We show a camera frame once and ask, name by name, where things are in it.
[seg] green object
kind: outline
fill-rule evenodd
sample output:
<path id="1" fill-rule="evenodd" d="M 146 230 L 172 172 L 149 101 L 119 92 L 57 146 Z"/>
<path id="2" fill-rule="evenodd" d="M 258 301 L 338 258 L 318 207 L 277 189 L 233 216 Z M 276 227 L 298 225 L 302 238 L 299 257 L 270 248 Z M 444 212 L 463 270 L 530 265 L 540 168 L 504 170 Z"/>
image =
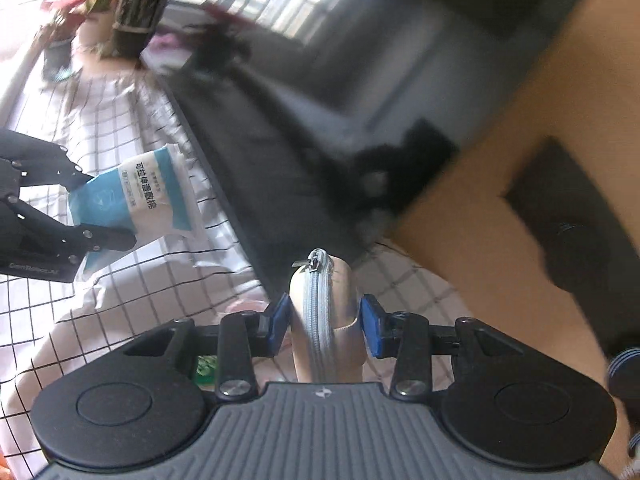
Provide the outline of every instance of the green object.
<path id="1" fill-rule="evenodd" d="M 196 368 L 196 384 L 213 384 L 216 381 L 216 367 L 218 358 L 213 355 L 198 356 L 198 367 Z"/>

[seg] cotton pad package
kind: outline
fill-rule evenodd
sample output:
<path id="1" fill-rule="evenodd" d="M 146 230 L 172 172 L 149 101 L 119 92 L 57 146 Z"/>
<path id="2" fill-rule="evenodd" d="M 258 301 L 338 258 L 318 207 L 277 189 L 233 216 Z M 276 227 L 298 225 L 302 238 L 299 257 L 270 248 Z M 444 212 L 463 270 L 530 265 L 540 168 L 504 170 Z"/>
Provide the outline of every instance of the cotton pad package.
<path id="1" fill-rule="evenodd" d="M 136 235 L 128 252 L 101 250 L 87 254 L 79 279 L 92 274 L 162 236 L 204 236 L 202 216 L 176 144 L 128 158 L 69 194 L 75 225 L 121 227 Z"/>

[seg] checkered tablecloth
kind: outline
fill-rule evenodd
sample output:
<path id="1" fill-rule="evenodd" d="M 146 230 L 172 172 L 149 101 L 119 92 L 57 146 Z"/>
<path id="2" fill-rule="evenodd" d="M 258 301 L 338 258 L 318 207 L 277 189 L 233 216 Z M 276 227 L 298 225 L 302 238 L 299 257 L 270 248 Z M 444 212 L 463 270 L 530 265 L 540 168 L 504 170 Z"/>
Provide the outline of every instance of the checkered tablecloth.
<path id="1" fill-rule="evenodd" d="M 150 75 L 75 77 L 46 86 L 34 71 L 7 126 L 66 146 L 70 160 L 88 174 L 177 143 L 207 231 L 201 241 L 161 238 L 97 273 L 88 288 L 0 275 L 0 449 L 17 480 L 23 480 L 46 464 L 29 418 L 44 386 L 171 319 L 217 323 L 239 302 L 266 306 L 261 303 L 266 297 L 171 105 Z M 60 186 L 26 188 L 20 197 L 68 221 L 66 191 Z M 371 248 L 356 281 L 389 311 L 418 312 L 434 324 L 468 315 L 444 280 L 386 243 Z M 369 359 L 364 378 L 388 385 L 392 368 L 393 360 Z M 260 383 L 295 380 L 290 348 L 274 360 L 256 360 L 255 369 Z M 435 387 L 445 387 L 451 378 L 447 360 L 437 358 Z"/>

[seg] zipper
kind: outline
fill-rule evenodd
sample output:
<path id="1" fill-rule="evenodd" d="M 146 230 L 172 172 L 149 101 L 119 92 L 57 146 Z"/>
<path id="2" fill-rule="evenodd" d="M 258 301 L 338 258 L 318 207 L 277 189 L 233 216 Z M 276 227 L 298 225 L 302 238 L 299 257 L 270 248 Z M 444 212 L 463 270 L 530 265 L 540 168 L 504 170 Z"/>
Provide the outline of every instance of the zipper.
<path id="1" fill-rule="evenodd" d="M 304 265 L 303 323 L 308 339 L 312 379 L 315 383 L 335 383 L 334 330 L 331 327 L 331 274 L 334 263 L 326 251 L 315 249 Z"/>

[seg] gray gripper base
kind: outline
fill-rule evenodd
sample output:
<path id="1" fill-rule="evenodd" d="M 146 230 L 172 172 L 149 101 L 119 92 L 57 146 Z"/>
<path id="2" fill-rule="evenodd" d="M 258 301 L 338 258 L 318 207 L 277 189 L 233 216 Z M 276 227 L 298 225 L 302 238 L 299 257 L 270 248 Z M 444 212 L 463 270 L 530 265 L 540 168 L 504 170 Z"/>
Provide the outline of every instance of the gray gripper base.
<path id="1" fill-rule="evenodd" d="M 500 468 L 455 444 L 428 408 L 391 400 L 377 383 L 272 383 L 254 402 L 220 408 L 192 446 L 159 465 L 94 474 L 54 464 L 37 478 L 612 480 L 613 476 L 596 463 L 549 473 Z"/>

